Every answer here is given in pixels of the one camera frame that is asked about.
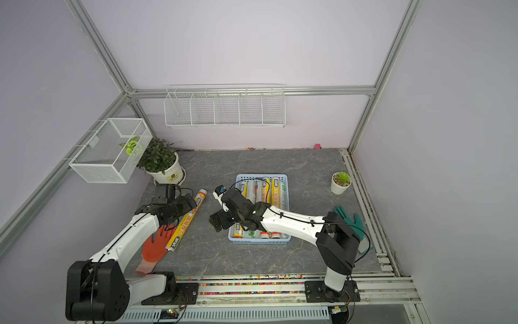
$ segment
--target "white wall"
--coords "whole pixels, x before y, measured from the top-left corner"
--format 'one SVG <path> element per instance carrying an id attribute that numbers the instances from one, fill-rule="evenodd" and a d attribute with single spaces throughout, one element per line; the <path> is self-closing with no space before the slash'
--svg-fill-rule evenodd
<path id="1" fill-rule="evenodd" d="M 66 276 L 131 220 L 149 176 L 87 184 L 72 173 L 0 261 L 2 323 L 71 323 L 65 317 Z"/>
<path id="2" fill-rule="evenodd" d="M 63 0 L 1 1 L 0 44 L 1 227 L 119 92 Z"/>
<path id="3" fill-rule="evenodd" d="M 355 153 L 432 323 L 516 323 L 517 17 L 426 1 Z"/>
<path id="4" fill-rule="evenodd" d="M 287 96 L 284 128 L 171 129 L 163 99 L 140 104 L 156 135 L 186 149 L 347 147 L 367 104 L 366 95 Z"/>
<path id="5" fill-rule="evenodd" d="M 135 88 L 374 84 L 408 0 L 83 0 Z"/>

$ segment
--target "gray marble tabletop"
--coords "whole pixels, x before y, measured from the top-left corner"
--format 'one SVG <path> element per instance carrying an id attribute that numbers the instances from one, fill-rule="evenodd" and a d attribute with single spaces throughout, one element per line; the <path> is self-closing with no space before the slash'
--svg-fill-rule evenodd
<path id="1" fill-rule="evenodd" d="M 325 273 L 326 265 L 314 245 L 292 237 L 286 245 L 239 245 L 231 242 L 228 230 L 217 233 L 209 216 L 221 209 L 212 192 L 226 187 L 240 173 L 278 173 L 288 177 L 290 211 L 307 215 L 326 215 L 342 205 L 351 216 L 361 215 L 352 188 L 344 194 L 331 193 L 330 181 L 335 172 L 346 171 L 338 149 L 291 149 L 253 151 L 179 151 L 185 168 L 183 188 L 209 192 L 187 229 L 179 247 L 160 260 L 155 271 L 173 271 L 177 276 L 299 274 Z M 149 182 L 141 204 L 151 202 L 154 184 Z M 137 251 L 125 270 L 135 277 L 142 260 Z M 356 263 L 354 272 L 379 272 L 376 254 L 371 250 Z"/>

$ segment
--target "green plant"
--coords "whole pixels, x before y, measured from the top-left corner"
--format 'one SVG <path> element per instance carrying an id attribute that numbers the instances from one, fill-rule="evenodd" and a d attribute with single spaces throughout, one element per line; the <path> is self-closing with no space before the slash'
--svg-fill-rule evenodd
<path id="1" fill-rule="evenodd" d="M 124 149 L 126 150 L 126 153 L 128 155 L 131 155 L 131 153 L 133 152 L 135 147 L 137 147 L 137 144 L 138 144 L 138 136 L 135 136 L 128 141 L 126 146 L 124 146 L 124 144 L 119 144 L 119 145 L 124 147 Z"/>
<path id="2" fill-rule="evenodd" d="M 169 146 L 169 142 L 164 139 L 152 138 L 137 166 L 147 172 L 165 174 L 165 170 L 176 162 L 176 150 Z"/>
<path id="3" fill-rule="evenodd" d="M 334 175 L 333 180 L 335 183 L 341 187 L 347 187 L 351 184 L 351 178 L 345 172 L 339 172 Z"/>

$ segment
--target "white wire shelf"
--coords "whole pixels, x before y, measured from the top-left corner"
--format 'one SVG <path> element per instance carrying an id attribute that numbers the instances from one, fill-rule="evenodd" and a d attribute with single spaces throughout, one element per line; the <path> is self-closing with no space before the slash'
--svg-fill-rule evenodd
<path id="1" fill-rule="evenodd" d="M 284 127 L 284 90 L 168 91 L 165 123 L 171 128 Z"/>
<path id="2" fill-rule="evenodd" d="M 86 182 L 125 184 L 152 137 L 142 118 L 108 118 L 69 165 Z"/>

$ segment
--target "small succulent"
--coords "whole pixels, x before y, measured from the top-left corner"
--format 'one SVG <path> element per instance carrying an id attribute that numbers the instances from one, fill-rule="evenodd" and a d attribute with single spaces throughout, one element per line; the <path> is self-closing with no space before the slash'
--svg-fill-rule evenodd
<path id="1" fill-rule="evenodd" d="M 165 170 L 176 162 L 176 150 L 169 146 L 164 139 L 152 138 L 137 166 L 147 172 L 165 174 Z"/>
<path id="2" fill-rule="evenodd" d="M 351 184 L 351 178 L 345 172 L 339 172 L 334 177 L 333 180 L 335 183 L 341 187 L 347 187 Z"/>

